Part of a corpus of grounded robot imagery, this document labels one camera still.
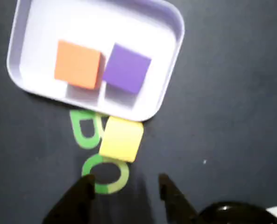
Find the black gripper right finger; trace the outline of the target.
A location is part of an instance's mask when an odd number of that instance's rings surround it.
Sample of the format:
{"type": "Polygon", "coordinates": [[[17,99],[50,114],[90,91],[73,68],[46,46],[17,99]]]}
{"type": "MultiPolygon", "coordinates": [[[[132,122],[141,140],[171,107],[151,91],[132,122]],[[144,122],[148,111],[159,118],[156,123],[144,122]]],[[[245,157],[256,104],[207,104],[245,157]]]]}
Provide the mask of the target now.
{"type": "Polygon", "coordinates": [[[158,181],[170,224],[277,224],[275,215],[249,203],[222,201],[197,212],[167,174],[158,181]]]}

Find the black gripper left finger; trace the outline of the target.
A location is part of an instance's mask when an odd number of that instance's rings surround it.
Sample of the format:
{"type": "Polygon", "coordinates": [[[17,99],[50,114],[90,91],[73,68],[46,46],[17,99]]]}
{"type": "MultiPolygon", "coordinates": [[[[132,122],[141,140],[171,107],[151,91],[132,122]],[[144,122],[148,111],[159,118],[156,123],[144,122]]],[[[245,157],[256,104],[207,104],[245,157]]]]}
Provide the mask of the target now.
{"type": "Polygon", "coordinates": [[[88,224],[95,199],[95,177],[82,176],[43,219],[44,224],[88,224]]]}

